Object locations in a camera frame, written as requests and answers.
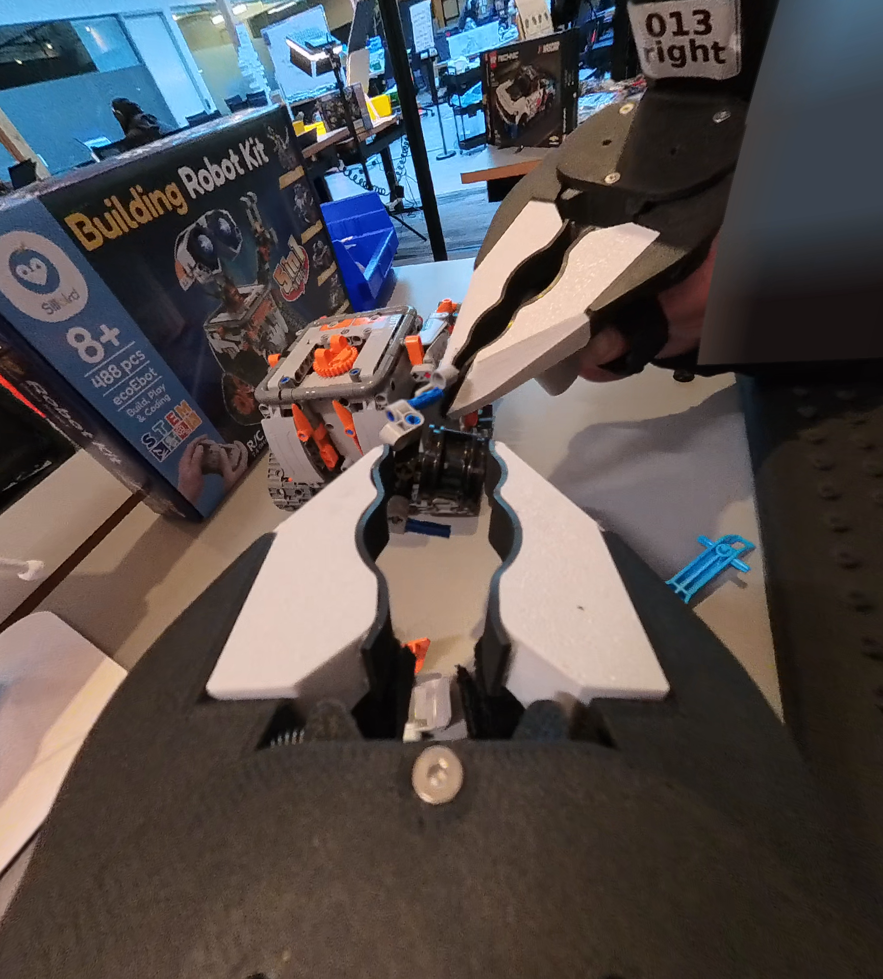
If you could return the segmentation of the black box with red stripe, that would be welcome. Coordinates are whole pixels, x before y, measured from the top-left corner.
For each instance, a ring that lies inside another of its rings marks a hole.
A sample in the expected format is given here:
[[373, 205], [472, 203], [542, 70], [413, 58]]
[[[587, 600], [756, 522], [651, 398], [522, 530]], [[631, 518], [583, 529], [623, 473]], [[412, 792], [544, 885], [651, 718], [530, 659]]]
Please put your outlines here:
[[0, 516], [47, 475], [84, 450], [154, 512], [196, 520], [169, 484], [68, 387], [48, 378], [35, 352], [16, 352], [0, 333]]

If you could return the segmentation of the wooden table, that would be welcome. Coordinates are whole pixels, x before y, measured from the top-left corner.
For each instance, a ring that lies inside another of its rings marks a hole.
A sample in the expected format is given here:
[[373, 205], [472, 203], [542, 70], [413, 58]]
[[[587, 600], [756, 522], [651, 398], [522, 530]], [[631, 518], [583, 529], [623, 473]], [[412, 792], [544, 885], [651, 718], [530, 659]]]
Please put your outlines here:
[[539, 166], [553, 148], [496, 148], [486, 145], [477, 153], [460, 157], [463, 185], [522, 178]]

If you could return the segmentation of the blue robot kit box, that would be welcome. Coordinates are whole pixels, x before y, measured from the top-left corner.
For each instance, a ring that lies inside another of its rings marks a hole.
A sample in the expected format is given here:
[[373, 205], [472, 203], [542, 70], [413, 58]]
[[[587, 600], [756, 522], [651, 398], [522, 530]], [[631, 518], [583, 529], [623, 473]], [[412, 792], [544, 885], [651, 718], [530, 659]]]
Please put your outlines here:
[[0, 198], [7, 378], [157, 512], [218, 508], [270, 359], [350, 308], [306, 168], [280, 103]]

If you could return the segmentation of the black metal pole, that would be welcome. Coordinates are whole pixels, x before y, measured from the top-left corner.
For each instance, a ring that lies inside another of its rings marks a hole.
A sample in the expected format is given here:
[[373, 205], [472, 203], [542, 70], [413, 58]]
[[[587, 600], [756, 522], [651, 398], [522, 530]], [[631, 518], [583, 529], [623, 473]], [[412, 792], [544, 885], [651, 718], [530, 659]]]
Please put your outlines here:
[[384, 38], [390, 66], [397, 87], [401, 116], [406, 129], [410, 156], [420, 194], [421, 207], [428, 241], [435, 262], [448, 259], [446, 243], [437, 207], [435, 185], [423, 139], [420, 108], [414, 83], [410, 57], [405, 45], [400, 11], [397, 1], [379, 1], [384, 25]]

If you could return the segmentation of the person's right hand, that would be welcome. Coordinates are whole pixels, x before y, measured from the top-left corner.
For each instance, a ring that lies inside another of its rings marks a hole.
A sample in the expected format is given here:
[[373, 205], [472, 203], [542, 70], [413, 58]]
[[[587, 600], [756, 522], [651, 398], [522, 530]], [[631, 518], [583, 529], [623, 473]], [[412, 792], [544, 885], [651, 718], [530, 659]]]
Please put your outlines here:
[[613, 327], [623, 348], [618, 357], [601, 365], [606, 373], [624, 378], [654, 365], [671, 371], [677, 380], [693, 378], [719, 238], [720, 234], [713, 238], [703, 263], [688, 276], [619, 310]]

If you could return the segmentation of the blue plastic storage bin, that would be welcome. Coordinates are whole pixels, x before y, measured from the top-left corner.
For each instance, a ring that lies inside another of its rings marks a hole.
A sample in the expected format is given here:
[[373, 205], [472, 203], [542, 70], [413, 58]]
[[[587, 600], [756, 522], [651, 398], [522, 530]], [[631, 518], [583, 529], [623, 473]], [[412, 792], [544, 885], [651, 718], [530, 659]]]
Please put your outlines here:
[[353, 310], [373, 310], [393, 281], [398, 238], [391, 216], [372, 191], [324, 202], [321, 211]]

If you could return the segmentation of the grey orange tracked toy robot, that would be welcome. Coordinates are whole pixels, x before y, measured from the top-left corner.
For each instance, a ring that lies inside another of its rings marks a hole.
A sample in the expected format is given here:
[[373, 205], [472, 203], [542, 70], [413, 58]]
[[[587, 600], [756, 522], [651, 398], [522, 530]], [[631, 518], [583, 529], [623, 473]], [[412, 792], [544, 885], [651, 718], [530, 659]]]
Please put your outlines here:
[[416, 407], [447, 348], [459, 302], [427, 318], [409, 305], [321, 317], [279, 355], [255, 398], [269, 448], [267, 487], [293, 512], [377, 447], [388, 408], [406, 401], [426, 423], [437, 404]]

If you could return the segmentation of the black wheel hub assembly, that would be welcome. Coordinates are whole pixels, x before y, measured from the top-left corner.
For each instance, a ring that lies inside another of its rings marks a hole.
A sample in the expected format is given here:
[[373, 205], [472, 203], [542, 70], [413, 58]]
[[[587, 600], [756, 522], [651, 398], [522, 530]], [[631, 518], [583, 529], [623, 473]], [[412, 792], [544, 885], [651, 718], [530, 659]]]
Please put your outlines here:
[[388, 531], [448, 539], [454, 522], [480, 515], [494, 409], [485, 405], [444, 424], [426, 397], [386, 407], [380, 438], [392, 469], [386, 502]]

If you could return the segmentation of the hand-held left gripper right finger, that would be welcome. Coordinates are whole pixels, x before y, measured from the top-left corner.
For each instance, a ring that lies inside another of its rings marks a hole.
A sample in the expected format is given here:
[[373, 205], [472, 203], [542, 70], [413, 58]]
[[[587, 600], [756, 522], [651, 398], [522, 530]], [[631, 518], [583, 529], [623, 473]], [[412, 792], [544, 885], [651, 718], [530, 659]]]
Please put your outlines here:
[[658, 701], [669, 683], [604, 533], [508, 447], [489, 444], [484, 691], [523, 706]]

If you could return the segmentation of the black dimpled mat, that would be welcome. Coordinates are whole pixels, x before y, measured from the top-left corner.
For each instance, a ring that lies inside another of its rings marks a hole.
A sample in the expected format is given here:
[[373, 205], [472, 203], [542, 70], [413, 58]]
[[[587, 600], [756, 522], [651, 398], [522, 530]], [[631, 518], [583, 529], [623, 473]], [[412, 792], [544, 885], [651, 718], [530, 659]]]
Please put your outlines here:
[[883, 383], [738, 387], [783, 713], [883, 954]]

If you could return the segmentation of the black toy car box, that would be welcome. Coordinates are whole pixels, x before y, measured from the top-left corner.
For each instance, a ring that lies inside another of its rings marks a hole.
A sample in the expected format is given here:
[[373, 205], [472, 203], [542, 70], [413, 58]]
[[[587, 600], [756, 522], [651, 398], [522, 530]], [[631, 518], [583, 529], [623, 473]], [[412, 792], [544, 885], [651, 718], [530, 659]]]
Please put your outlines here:
[[576, 128], [580, 37], [568, 29], [482, 54], [488, 145], [557, 148]]

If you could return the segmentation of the white desk stand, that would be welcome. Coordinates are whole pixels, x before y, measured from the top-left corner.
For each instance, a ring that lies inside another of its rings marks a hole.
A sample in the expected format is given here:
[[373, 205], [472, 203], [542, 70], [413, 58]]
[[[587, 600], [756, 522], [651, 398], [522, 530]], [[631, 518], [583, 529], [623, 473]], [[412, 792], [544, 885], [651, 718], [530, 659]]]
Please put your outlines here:
[[0, 633], [0, 879], [39, 832], [126, 676], [53, 613]]

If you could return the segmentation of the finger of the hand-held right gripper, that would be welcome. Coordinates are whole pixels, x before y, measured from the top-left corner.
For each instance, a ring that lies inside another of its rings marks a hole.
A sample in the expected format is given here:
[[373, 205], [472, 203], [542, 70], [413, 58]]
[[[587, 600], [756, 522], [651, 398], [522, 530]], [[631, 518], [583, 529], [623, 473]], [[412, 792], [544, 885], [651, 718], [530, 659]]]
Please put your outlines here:
[[463, 375], [509, 328], [529, 300], [552, 285], [572, 244], [555, 202], [528, 202], [474, 269], [451, 338], [451, 365]]
[[552, 284], [511, 312], [501, 334], [475, 354], [447, 413], [468, 414], [577, 353], [591, 335], [592, 302], [658, 237], [633, 223], [584, 234]]

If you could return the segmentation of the blue plastic separator tool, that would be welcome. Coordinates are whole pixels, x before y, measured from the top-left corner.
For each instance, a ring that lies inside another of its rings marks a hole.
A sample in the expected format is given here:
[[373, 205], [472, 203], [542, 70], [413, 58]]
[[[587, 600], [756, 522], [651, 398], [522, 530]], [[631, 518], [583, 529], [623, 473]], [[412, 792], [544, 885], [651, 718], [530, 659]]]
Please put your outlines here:
[[745, 574], [750, 565], [745, 558], [755, 551], [755, 544], [739, 534], [725, 534], [711, 539], [699, 535], [700, 553], [666, 581], [685, 604], [729, 570]]

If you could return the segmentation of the light grey block with pins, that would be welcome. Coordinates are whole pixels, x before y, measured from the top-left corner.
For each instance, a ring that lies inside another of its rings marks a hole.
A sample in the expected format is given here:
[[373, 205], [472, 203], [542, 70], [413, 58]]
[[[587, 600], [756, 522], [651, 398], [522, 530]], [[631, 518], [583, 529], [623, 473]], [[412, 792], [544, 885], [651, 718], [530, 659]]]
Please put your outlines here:
[[455, 678], [450, 674], [427, 671], [424, 667], [431, 644], [428, 637], [420, 637], [403, 645], [415, 659], [414, 684], [402, 732], [405, 743], [454, 741], [466, 734]]

